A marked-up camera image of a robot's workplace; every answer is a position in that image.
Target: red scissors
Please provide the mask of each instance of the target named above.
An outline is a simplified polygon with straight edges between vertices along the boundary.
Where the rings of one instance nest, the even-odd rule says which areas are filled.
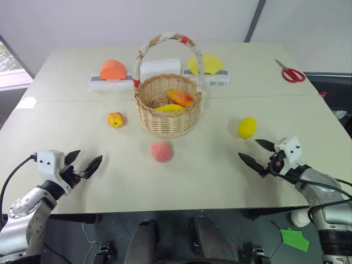
[[[279,62],[277,59],[275,61],[281,66],[282,68],[282,77],[289,81],[290,83],[297,83],[298,81],[304,81],[306,76],[298,70],[287,68],[284,64]]]

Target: black cable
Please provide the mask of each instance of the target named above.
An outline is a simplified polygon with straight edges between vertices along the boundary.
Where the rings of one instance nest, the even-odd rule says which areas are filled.
[[[337,202],[328,202],[328,203],[323,203],[322,205],[316,205],[316,206],[313,206],[311,207],[309,210],[308,210],[308,218],[309,220],[313,223],[313,214],[319,210],[319,209],[322,209],[326,206],[332,206],[332,205],[341,205],[341,204],[345,204],[347,202],[351,202],[352,201],[352,198],[350,199],[346,199],[346,200],[342,200],[342,201],[337,201]]]
[[[58,253],[56,250],[53,250],[51,247],[48,246],[48,244],[44,243],[44,246],[49,249],[51,252],[55,253],[56,255],[58,255],[59,257],[61,257],[64,261],[66,261],[69,264],[72,264],[66,257],[64,257],[63,255],[61,255],[60,253]]]
[[[324,187],[324,188],[329,188],[329,189],[332,189],[332,190],[335,190],[335,191],[338,191],[339,193],[342,193],[344,195],[346,195],[348,198],[352,198],[352,195],[350,195],[348,192],[340,189],[340,188],[337,188],[337,187],[334,187],[334,186],[331,186],[331,185],[328,185],[328,184],[324,184],[324,183],[318,183],[316,181],[310,181],[310,180],[302,180],[302,179],[298,179],[296,177],[292,177],[292,176],[288,176],[288,175],[282,175],[282,174],[279,174],[277,172],[274,171],[274,168],[273,168],[273,164],[272,163],[269,163],[269,171],[271,174],[275,175],[275,176],[278,176],[278,177],[281,177],[285,180],[293,180],[295,182],[300,182],[300,183],[306,183],[306,184],[311,184],[311,185],[316,185],[316,186],[321,186],[321,187]]]
[[[328,203],[324,203],[322,205],[317,205],[317,206],[313,206],[311,207],[309,210],[308,210],[308,217],[309,217],[309,220],[313,223],[313,217],[312,217],[312,214],[314,212],[316,212],[317,210],[319,209],[322,209],[326,206],[333,206],[333,205],[341,205],[341,204],[344,204],[344,203],[347,203],[347,202],[350,202],[352,201],[352,195],[350,195],[348,192],[340,189],[340,188],[337,188],[337,187],[334,187],[334,186],[331,186],[331,185],[328,185],[328,184],[324,184],[324,183],[318,183],[316,181],[309,181],[309,180],[302,180],[302,179],[298,179],[296,177],[292,177],[292,176],[288,176],[288,175],[282,175],[282,174],[279,174],[277,172],[274,171],[274,168],[273,168],[273,163],[269,163],[268,167],[269,167],[269,171],[271,174],[275,175],[275,176],[278,176],[278,177],[281,177],[285,180],[293,180],[293,181],[296,181],[296,182],[300,182],[300,183],[305,183],[305,184],[311,184],[311,185],[317,185],[317,186],[321,186],[321,187],[324,187],[324,188],[329,188],[329,189],[332,189],[332,190],[335,190],[335,191],[338,191],[339,193],[341,194],[344,194],[348,197],[348,199],[346,200],[342,200],[342,201],[336,201],[336,202],[328,202]],[[352,186],[350,183],[348,183],[347,181],[344,181],[344,180],[340,180],[340,179],[336,179],[338,182],[341,182],[341,183],[345,183],[345,184],[348,184],[350,186]]]
[[[0,230],[4,227],[5,225],[5,220],[3,218],[3,213],[2,213],[2,203],[4,200],[4,194],[5,194],[5,189],[7,187],[7,184],[9,183],[9,181],[11,180],[13,174],[16,173],[16,171],[18,171],[19,168],[21,168],[27,161],[29,160],[35,160],[36,159],[36,155],[33,154],[31,156],[29,156],[28,158],[26,158],[24,161],[22,161],[11,173],[10,175],[7,177],[6,181],[4,182],[4,185],[2,186],[1,189],[1,194],[0,194]]]
[[[335,178],[335,180],[337,180],[337,181],[340,182],[340,183],[343,183],[343,184],[346,184],[346,185],[349,185],[349,186],[352,187],[352,183],[349,183],[348,181],[340,180],[340,179],[337,179],[337,178]]]

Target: wicker basket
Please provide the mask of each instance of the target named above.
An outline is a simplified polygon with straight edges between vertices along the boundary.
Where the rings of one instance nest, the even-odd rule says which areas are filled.
[[[148,49],[167,40],[178,40],[190,47],[196,54],[199,65],[199,83],[177,74],[156,75],[142,84],[140,83],[140,65]],[[204,68],[201,52],[195,44],[186,36],[166,33],[153,38],[142,46],[136,60],[133,71],[133,82],[135,87],[135,98],[137,101],[138,116],[142,126],[154,135],[162,138],[172,138],[185,134],[196,122],[200,112],[201,92],[204,83]],[[179,111],[160,112],[155,110],[159,106],[171,103],[167,91],[177,89],[190,95],[194,102]]]

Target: pink peach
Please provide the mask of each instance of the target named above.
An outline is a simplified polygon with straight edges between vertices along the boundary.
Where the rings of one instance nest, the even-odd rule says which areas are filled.
[[[150,153],[158,162],[167,162],[172,158],[172,148],[167,141],[158,141],[150,147]]]

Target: green paper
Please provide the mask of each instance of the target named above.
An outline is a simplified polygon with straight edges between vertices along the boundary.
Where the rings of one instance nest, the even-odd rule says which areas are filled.
[[[308,251],[309,241],[303,237],[302,231],[291,229],[280,229],[282,241],[284,244],[292,246],[293,248]]]

